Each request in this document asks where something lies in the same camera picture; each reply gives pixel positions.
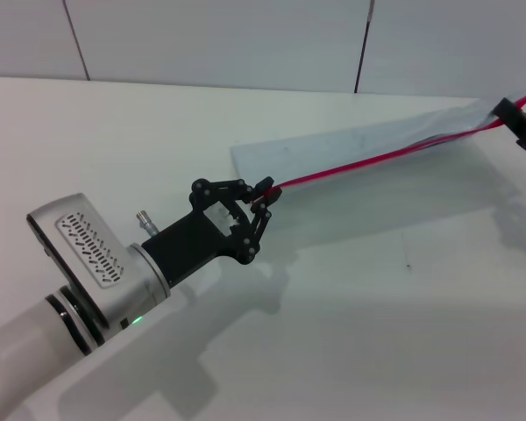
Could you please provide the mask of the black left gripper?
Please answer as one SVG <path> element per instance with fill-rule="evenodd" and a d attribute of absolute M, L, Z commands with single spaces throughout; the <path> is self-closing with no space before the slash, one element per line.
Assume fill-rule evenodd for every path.
<path fill-rule="evenodd" d="M 260 241 L 271 219 L 270 206 L 282 195 L 274 179 L 264 178 L 254 186 L 243 179 L 209 182 L 198 179 L 192 184 L 189 201 L 193 206 L 212 204 L 208 209 L 193 209 L 168 228 L 142 244 L 170 286 L 184 281 L 217 257 L 237 263 L 251 263 L 260 250 Z M 250 204 L 252 221 L 235 202 Z"/>

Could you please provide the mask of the clear document bag red zipper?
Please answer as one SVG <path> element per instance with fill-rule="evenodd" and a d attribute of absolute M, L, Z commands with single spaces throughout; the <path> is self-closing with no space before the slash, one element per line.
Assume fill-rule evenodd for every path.
<path fill-rule="evenodd" d="M 526 94 L 506 98 L 523 111 Z M 233 146 L 232 163 L 249 183 L 270 176 L 277 187 L 298 186 L 503 126 L 493 114 L 497 104 L 476 100 L 386 123 Z"/>

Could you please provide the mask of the silver connector plug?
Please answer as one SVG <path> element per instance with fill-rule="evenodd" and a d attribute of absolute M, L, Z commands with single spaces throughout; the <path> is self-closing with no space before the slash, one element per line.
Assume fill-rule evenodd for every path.
<path fill-rule="evenodd" d="M 144 229 L 150 237 L 154 237 L 159 233 L 159 229 L 155 223 L 151 220 L 145 210 L 140 210 L 136 217 L 139 221 L 139 226 Z"/>

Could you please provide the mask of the thin black pole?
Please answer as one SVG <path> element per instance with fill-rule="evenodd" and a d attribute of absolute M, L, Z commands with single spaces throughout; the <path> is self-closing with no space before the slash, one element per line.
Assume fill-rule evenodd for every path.
<path fill-rule="evenodd" d="M 365 55 L 366 55 L 366 46 L 367 46 L 367 41 L 368 41 L 368 37 L 369 37 L 371 23 L 372 23 L 372 20 L 373 20 L 373 12 L 374 12 L 375 3 L 376 3 L 376 0 L 369 0 L 368 13 L 367 13 L 367 17 L 366 17 L 366 27 L 365 27 L 364 36 L 363 36 L 363 40 L 362 40 L 362 45 L 361 45 L 361 49 L 360 49 L 359 65 L 358 65 L 357 74 L 356 74 L 356 80 L 355 80 L 355 85 L 354 85 L 354 94 L 359 93 L 359 84 L 360 84 L 360 80 L 361 80 L 362 69 L 363 69 L 363 66 L 364 66 L 364 60 L 365 60 Z"/>

